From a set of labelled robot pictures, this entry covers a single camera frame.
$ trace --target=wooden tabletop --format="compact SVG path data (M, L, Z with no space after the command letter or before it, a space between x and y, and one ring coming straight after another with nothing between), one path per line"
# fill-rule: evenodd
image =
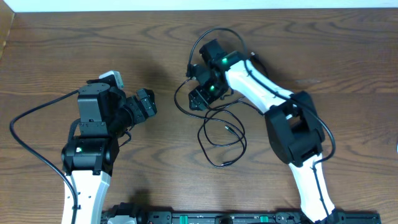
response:
M127 95L154 90L158 113L121 148L104 209L120 202L196 211L300 208L264 118L244 105L231 107L245 125L248 149L233 166L215 169L196 139L202 121L174 105L194 41L217 26L242 34L276 84L312 95L337 143L334 158L322 165L333 203L396 223L398 9L17 14L0 61L0 223L60 223L63 210L62 180L15 142L10 120L108 70L121 72ZM213 38L241 49L230 34L205 40ZM193 61L201 62L198 51ZM195 85L178 94L185 108ZM21 119L16 131L62 167L61 150L78 117L73 96ZM209 135L234 140L221 124L210 124ZM205 147L218 162L241 150ZM330 152L328 140L323 148Z

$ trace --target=white panel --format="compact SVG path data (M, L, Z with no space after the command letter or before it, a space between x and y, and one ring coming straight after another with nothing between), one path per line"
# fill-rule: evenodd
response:
M397 0L4 0L14 12L398 7Z

